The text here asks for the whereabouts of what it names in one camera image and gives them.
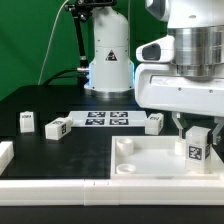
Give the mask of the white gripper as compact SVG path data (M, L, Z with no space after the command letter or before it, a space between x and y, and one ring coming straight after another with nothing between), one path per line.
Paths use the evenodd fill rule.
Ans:
M208 79L190 78L177 73L171 64L174 38L166 36L136 49L140 62L135 72L135 100L142 108L172 111L179 138L183 138L182 113L217 116L212 144L221 141L224 128L224 64L215 66Z

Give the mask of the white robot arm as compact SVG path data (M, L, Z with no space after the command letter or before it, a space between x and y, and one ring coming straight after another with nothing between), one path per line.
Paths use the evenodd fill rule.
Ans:
M224 129L224 0L146 0L167 35L137 48L143 108L207 115Z

